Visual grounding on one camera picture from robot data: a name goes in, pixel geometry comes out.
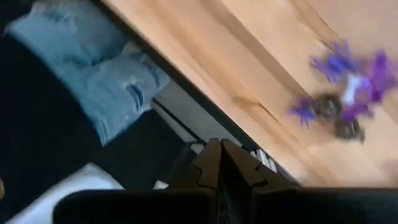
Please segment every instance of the seed pod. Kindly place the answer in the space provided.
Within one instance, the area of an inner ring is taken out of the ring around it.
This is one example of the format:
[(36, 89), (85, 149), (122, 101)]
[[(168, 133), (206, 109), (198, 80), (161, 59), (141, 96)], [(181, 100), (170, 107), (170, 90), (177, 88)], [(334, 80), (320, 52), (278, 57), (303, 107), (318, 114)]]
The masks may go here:
[(317, 118), (322, 118), (327, 121), (338, 119), (343, 111), (340, 98), (334, 93), (325, 93), (316, 97), (312, 106)]
[(359, 126), (357, 119), (336, 121), (335, 135), (344, 140), (359, 139), (361, 142), (365, 141), (365, 131)]

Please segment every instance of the denim fabric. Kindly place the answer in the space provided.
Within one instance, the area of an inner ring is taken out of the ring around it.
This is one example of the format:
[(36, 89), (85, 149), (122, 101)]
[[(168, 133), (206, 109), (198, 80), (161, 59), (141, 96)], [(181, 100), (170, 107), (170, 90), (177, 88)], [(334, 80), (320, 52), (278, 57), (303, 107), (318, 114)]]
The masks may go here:
[(64, 82), (103, 145), (149, 110), (169, 80), (145, 54), (120, 55), (127, 38), (86, 0), (37, 2), (6, 32)]

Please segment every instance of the ripped jeans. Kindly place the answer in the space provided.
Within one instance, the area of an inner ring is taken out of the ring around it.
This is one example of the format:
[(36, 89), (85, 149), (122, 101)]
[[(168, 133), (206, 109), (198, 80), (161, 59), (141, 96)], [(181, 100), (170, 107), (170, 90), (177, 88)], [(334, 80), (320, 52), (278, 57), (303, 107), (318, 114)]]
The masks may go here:
[(6, 32), (68, 87), (103, 145), (149, 110), (169, 80), (147, 55), (121, 55), (126, 36), (86, 0), (36, 2)]

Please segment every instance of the purple petal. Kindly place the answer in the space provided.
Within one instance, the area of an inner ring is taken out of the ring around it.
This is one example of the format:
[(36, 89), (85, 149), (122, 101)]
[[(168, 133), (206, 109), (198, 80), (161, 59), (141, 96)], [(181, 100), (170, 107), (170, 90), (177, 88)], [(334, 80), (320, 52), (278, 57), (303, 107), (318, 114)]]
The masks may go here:
[(340, 46), (337, 44), (337, 42), (333, 43), (333, 48), (334, 48), (335, 52), (338, 54), (338, 56), (344, 57), (343, 53), (340, 50)]
[(361, 114), (369, 117), (374, 116), (373, 112), (369, 109), (369, 106), (367, 104), (356, 104), (346, 109), (341, 115), (341, 118), (343, 120), (350, 121), (352, 119), (356, 119), (357, 116)]
[(380, 79), (387, 75), (387, 55), (385, 51), (378, 51), (374, 59), (373, 78)]
[(302, 98), (298, 101), (300, 108), (308, 108), (311, 106), (312, 100), (309, 98)]
[(383, 91), (374, 90), (371, 92), (370, 100), (372, 103), (381, 103), (383, 96), (384, 96)]
[(348, 46), (348, 41), (344, 40), (343, 41), (343, 47), (344, 47), (344, 55), (348, 58), (351, 59), (351, 49)]
[(330, 68), (325, 65), (324, 63), (320, 62), (318, 59), (313, 58), (313, 66), (318, 69), (320, 72), (322, 72), (326, 78), (328, 79), (328, 81), (330, 83), (334, 83), (335, 80), (335, 75), (333, 74), (333, 72), (330, 70)]
[(345, 61), (337, 55), (329, 55), (328, 66), (329, 69), (337, 75), (347, 70)]
[(308, 120), (314, 120), (316, 118), (315, 114), (313, 114), (309, 109), (307, 108), (292, 108), (290, 110), (291, 113), (299, 115), (300, 116), (300, 126), (302, 127), (303, 124), (305, 123), (307, 128), (310, 128), (310, 125), (308, 123)]

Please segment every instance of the wooden surface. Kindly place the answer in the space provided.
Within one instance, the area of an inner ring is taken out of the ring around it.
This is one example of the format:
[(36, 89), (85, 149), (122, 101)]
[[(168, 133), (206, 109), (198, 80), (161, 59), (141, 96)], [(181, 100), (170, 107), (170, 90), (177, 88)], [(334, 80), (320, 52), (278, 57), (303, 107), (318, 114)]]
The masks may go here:
[[(303, 185), (398, 185), (394, 96), (376, 110), (376, 120), (363, 122), (364, 145), (336, 140), (326, 124), (301, 129), (299, 119), (287, 114), (297, 97), (334, 88), (309, 65), (332, 40), (347, 38), (358, 54), (384, 47), (398, 56), (395, 36), (382, 34), (398, 33), (385, 23), (398, 17), (397, 3), (382, 18), (382, 6), (393, 1), (381, 1), (371, 23), (364, 13), (373, 8), (371, 0), (102, 1)], [(374, 30), (367, 30), (369, 24)]]

